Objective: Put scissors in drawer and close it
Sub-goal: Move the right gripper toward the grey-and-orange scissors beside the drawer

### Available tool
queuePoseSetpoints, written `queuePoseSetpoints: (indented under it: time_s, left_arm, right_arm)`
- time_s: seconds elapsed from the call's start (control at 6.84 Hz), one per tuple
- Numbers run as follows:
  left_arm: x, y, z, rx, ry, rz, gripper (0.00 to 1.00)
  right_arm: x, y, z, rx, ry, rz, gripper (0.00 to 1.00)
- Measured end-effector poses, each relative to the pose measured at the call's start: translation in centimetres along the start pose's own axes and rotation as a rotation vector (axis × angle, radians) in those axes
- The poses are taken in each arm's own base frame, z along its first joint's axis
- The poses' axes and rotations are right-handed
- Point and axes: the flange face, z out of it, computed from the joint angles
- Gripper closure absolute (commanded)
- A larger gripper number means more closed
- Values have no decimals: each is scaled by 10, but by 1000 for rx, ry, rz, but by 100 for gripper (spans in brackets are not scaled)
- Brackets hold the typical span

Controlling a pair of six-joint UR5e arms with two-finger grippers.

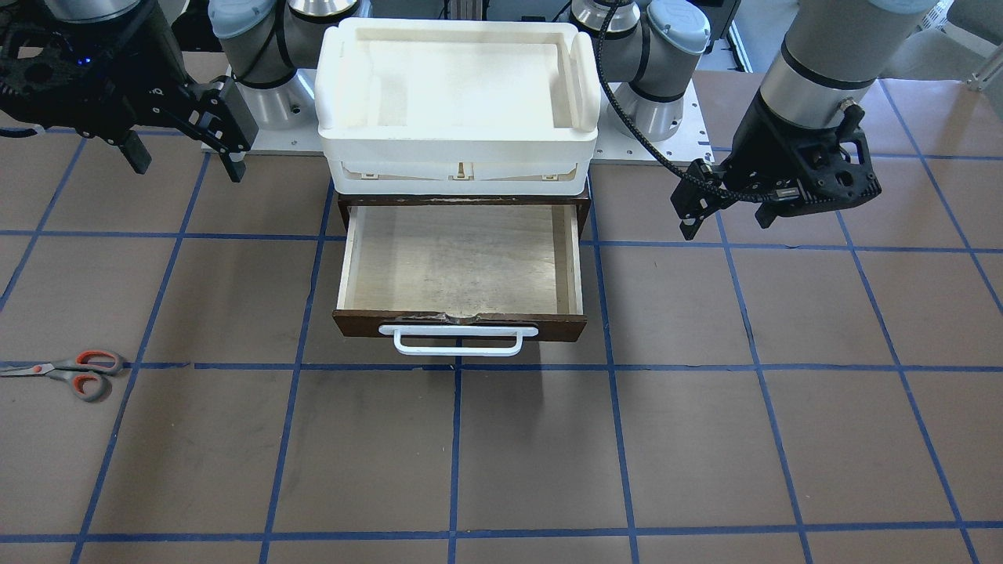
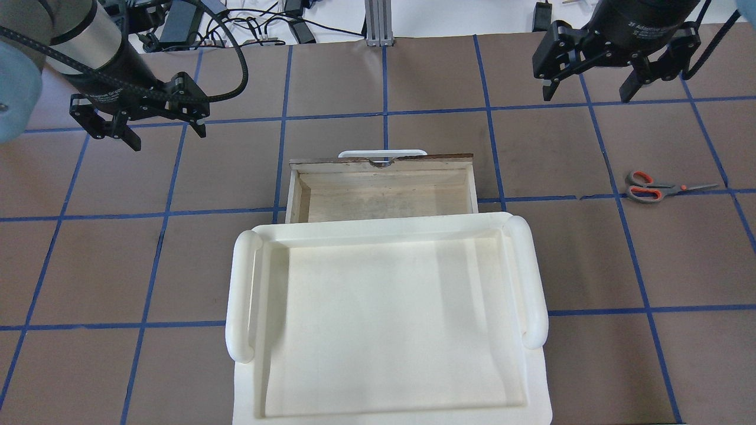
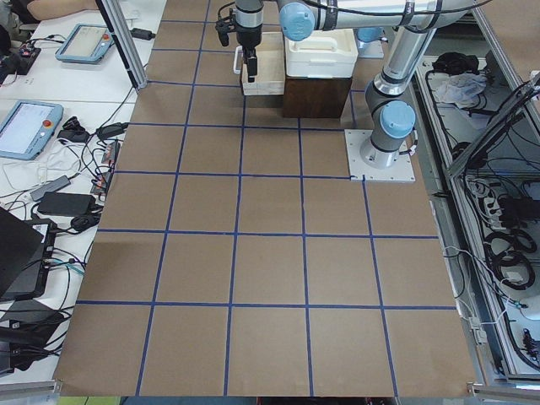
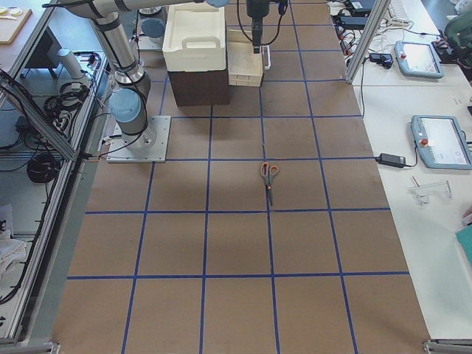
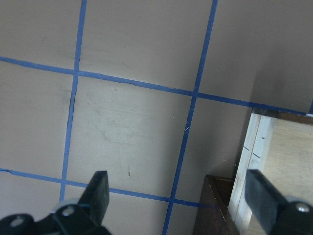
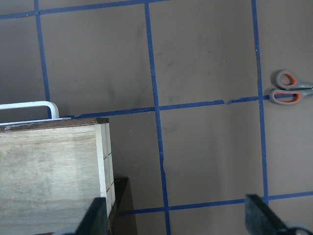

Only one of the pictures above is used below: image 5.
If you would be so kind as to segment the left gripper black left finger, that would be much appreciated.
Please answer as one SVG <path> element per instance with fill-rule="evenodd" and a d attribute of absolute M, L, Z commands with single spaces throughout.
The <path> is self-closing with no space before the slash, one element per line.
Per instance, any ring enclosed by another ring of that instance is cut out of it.
<path fill-rule="evenodd" d="M 97 171 L 79 198 L 77 205 L 85 210 L 96 225 L 101 225 L 109 201 L 108 173 L 107 171 Z"/>

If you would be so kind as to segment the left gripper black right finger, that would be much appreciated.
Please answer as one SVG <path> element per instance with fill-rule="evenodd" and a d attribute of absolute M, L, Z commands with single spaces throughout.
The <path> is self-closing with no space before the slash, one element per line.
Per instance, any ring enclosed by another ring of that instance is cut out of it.
<path fill-rule="evenodd" d="M 245 200 L 266 234 L 271 234 L 289 202 L 257 169 L 246 171 Z"/>

